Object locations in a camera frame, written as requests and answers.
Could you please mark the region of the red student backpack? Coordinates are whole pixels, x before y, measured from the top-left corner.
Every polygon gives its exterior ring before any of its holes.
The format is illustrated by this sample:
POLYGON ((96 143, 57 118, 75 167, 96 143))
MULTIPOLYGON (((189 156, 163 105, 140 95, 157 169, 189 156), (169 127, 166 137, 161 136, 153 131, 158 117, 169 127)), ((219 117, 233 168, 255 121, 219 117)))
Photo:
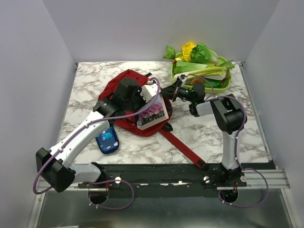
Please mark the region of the red student backpack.
MULTIPOLYGON (((148 82, 148 77, 141 75, 133 70, 126 70, 112 79, 105 87, 104 91, 99 95, 98 101, 111 98, 113 94, 119 94, 123 92, 132 83, 137 86, 143 86, 148 82)), ((195 152, 193 152, 187 145, 175 137, 168 129, 168 120, 162 121, 152 127, 145 130, 137 128, 135 123, 135 117, 128 117, 122 120, 116 120, 114 123, 116 126, 123 128, 124 130, 142 137, 150 137, 156 133, 161 133, 173 146, 180 150, 188 159, 190 159, 198 168, 207 170, 208 165, 200 158, 195 152)))

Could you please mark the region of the flower cover Designer Fate book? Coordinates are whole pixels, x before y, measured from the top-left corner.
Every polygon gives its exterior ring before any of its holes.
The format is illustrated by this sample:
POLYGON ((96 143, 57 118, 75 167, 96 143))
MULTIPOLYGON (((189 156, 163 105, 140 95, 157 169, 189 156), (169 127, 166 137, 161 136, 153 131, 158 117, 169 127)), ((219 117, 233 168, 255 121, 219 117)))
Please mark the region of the flower cover Designer Fate book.
POLYGON ((168 111, 161 95, 148 109, 139 114, 137 128, 145 130, 169 119, 168 111))

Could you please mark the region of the blue shark pencil case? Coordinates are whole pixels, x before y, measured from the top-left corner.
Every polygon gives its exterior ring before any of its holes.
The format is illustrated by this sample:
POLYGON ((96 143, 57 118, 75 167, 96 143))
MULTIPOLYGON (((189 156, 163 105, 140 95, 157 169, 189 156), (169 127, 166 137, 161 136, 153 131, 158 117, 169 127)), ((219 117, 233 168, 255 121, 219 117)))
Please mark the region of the blue shark pencil case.
POLYGON ((110 154, 118 150, 119 139, 113 126, 110 126, 107 130, 102 131, 95 138, 98 148, 103 154, 110 154))

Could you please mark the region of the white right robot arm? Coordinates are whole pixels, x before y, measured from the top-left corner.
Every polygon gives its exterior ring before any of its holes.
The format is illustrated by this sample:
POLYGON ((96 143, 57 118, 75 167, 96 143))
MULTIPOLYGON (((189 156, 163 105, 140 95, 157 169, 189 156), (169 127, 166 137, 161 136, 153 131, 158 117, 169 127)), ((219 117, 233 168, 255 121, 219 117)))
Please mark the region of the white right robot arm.
POLYGON ((161 89, 161 95, 171 101, 180 98, 190 102, 192 116, 214 115, 218 128, 223 135, 223 157, 220 163, 222 172, 218 180, 224 186, 235 182, 235 174, 240 172, 238 135, 247 121, 247 114, 242 104, 234 95, 221 96, 207 100, 205 86, 197 83, 191 90, 174 83, 161 89))

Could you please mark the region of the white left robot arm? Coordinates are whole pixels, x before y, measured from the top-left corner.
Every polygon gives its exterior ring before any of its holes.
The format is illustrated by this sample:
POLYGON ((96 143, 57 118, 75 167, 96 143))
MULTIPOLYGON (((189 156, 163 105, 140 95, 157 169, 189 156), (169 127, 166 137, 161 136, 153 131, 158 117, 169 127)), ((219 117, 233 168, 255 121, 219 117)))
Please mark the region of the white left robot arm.
POLYGON ((97 135, 117 120, 138 114, 157 93, 158 85, 154 83, 140 85, 130 78, 119 81, 65 139, 48 150, 40 148, 36 152, 37 177, 42 177, 56 192, 63 192, 71 184, 80 182, 102 187, 105 175, 97 165, 74 165, 74 160, 97 135))

